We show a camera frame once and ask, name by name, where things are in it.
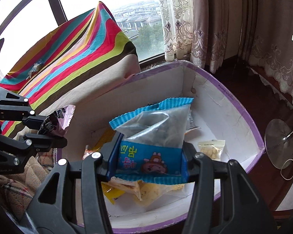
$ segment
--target cartoon character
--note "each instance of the cartoon character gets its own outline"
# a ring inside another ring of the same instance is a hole
[[[141,166],[141,171],[144,173],[167,173],[167,166],[161,158],[161,153],[154,152],[151,159],[144,159],[144,164]]]

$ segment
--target colorful striped towel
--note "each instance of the colorful striped towel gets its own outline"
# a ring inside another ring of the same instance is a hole
[[[39,40],[0,86],[27,97],[31,107],[40,113],[128,54],[136,54],[134,45],[108,8],[99,2],[96,9],[73,18]],[[38,72],[33,72],[37,64]],[[1,128],[2,134],[14,137],[24,126],[21,122],[4,121]]]

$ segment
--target round metal base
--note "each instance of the round metal base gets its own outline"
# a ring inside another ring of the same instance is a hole
[[[271,163],[278,169],[282,169],[286,160],[293,158],[293,138],[284,143],[283,138],[291,132],[288,125],[280,120],[273,119],[269,122],[265,131],[265,146]]]

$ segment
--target tree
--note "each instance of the tree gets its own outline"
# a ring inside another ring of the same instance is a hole
[[[164,52],[162,24],[144,25],[139,30],[138,38],[132,41],[136,47],[139,60]]]

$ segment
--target sky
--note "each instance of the sky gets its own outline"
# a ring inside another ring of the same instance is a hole
[[[0,24],[21,0],[0,1]],[[70,20],[102,1],[112,11],[145,0],[60,0]],[[0,53],[0,69],[6,74],[38,40],[57,28],[48,0],[31,1],[1,34],[5,41]]]

